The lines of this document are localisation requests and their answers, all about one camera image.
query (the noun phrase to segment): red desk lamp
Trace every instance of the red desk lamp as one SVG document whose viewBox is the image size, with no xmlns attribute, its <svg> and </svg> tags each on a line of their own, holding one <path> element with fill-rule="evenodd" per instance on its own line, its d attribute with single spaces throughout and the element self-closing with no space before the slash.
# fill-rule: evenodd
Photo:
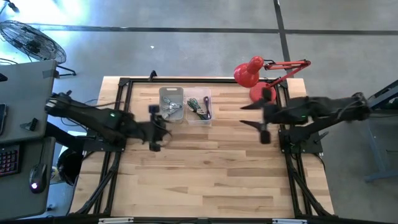
<svg viewBox="0 0 398 224">
<path fill-rule="evenodd" d="M 260 56 L 253 57 L 249 63 L 243 63 L 238 65 L 234 71 L 234 77 L 236 82 L 246 88 L 251 88 L 249 95 L 253 102 L 259 101 L 262 98 L 262 89 L 268 88 L 271 90 L 270 103 L 274 103 L 276 99 L 276 91 L 274 86 L 291 77 L 297 72 L 303 70 L 311 64 L 308 60 L 300 60 L 296 62 L 274 62 L 273 60 L 264 60 Z M 277 70 L 285 69 L 292 70 L 282 78 L 278 78 L 272 83 L 259 82 L 260 69 L 264 67 L 265 70 Z"/>
</svg>

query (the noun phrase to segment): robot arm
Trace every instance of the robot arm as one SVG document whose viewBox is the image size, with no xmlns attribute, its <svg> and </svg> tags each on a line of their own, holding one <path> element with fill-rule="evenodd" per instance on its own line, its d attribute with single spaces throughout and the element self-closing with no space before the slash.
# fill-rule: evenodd
<svg viewBox="0 0 398 224">
<path fill-rule="evenodd" d="M 267 124 L 303 125 L 312 118 L 313 123 L 306 126 L 291 127 L 285 136 L 291 144 L 298 144 L 310 137 L 311 134 L 342 121 L 364 120 L 370 115 L 368 102 L 362 93 L 355 93 L 351 97 L 330 99 L 327 97 L 297 97 L 289 100 L 289 106 L 279 108 L 268 103 L 270 90 L 263 89 L 263 100 L 245 106 L 244 110 L 263 109 L 264 123 L 241 121 L 255 127 L 261 133 L 261 142 L 270 143 Z"/>
<path fill-rule="evenodd" d="M 136 122 L 134 115 L 109 108 L 98 109 L 73 100 L 67 94 L 53 94 L 48 99 L 45 110 L 49 115 L 70 118 L 87 128 L 92 129 L 109 144 L 118 145 L 127 138 L 149 141 L 150 150 L 159 151 L 161 141 L 169 133 L 165 128 L 165 121 L 160 115 L 159 106 L 149 106 L 150 121 Z"/>
</svg>

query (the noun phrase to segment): computer mouse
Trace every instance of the computer mouse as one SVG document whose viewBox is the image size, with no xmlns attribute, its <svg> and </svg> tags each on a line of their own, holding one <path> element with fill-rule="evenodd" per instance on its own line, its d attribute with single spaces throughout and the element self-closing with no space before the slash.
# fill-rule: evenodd
<svg viewBox="0 0 398 224">
<path fill-rule="evenodd" d="M 42 193 L 47 186 L 47 166 L 36 164 L 30 170 L 29 188 L 33 194 Z"/>
</svg>

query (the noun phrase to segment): lamp base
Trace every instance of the lamp base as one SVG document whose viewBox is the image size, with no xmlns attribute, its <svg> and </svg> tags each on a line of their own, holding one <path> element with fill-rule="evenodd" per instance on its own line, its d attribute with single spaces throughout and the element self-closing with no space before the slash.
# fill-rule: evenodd
<svg viewBox="0 0 398 224">
<path fill-rule="evenodd" d="M 262 89 L 268 88 L 270 84 L 265 82 L 258 82 L 255 86 L 250 88 L 249 96 L 253 102 L 259 101 L 262 98 Z M 272 87 L 271 89 L 271 100 L 269 103 L 274 103 L 276 100 L 276 91 L 275 88 Z"/>
</svg>

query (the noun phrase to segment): gray desk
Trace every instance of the gray desk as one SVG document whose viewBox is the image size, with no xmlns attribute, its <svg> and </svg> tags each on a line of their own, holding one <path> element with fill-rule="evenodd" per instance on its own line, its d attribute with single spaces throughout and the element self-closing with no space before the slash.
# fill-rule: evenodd
<svg viewBox="0 0 398 224">
<path fill-rule="evenodd" d="M 44 136 L 47 124 L 44 106 L 52 93 L 56 66 L 56 61 L 47 60 L 0 67 L 0 73 L 8 77 L 8 81 L 0 82 L 0 103 L 8 106 L 0 144 Z M 39 120 L 35 131 L 20 127 L 33 118 Z"/>
<path fill-rule="evenodd" d="M 21 144 L 21 172 L 0 178 L 0 220 L 29 217 L 44 213 L 49 194 L 54 147 L 55 138 L 43 138 Z M 29 174 L 31 168 L 39 163 L 42 149 L 41 163 L 47 165 L 48 182 L 42 193 L 33 194 L 29 189 Z"/>
<path fill-rule="evenodd" d="M 8 105 L 4 132 L 0 144 L 21 145 L 21 172 L 0 177 L 0 220 L 29 217 L 44 213 L 49 194 L 55 138 L 44 138 L 47 114 L 44 111 L 47 98 L 52 93 L 56 61 L 23 63 L 0 67 L 0 73 L 8 81 L 0 82 L 0 103 Z M 39 120 L 35 131 L 20 127 L 22 123 Z M 29 189 L 31 168 L 40 161 L 47 164 L 47 186 L 40 194 Z"/>
</svg>

